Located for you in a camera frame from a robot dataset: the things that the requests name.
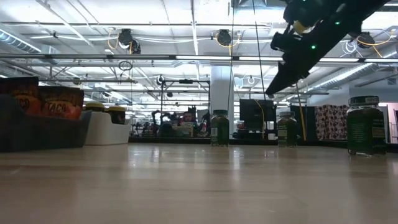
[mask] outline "white column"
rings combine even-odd
[[[229,137],[234,133],[234,84],[231,67],[213,66],[210,75],[210,106],[214,110],[228,110]]]

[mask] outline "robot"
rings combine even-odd
[[[287,6],[284,19],[288,26],[283,34],[276,33],[273,50],[283,52],[278,74],[266,90],[273,95],[309,75],[341,39],[362,34],[362,21],[389,0],[281,0]]]

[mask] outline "black monitor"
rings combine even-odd
[[[264,121],[275,121],[276,118],[276,109],[272,100],[240,99],[239,110],[240,120],[244,121],[244,126],[246,127],[246,129],[250,130],[262,130],[262,112],[264,112]]]

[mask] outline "green jar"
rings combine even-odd
[[[357,96],[349,99],[347,144],[350,154],[386,153],[384,115],[378,105],[378,96]]]
[[[297,146],[297,122],[294,119],[294,112],[286,111],[279,113],[278,124],[278,146]]]
[[[214,110],[211,118],[211,146],[228,146],[229,119],[228,111]]]

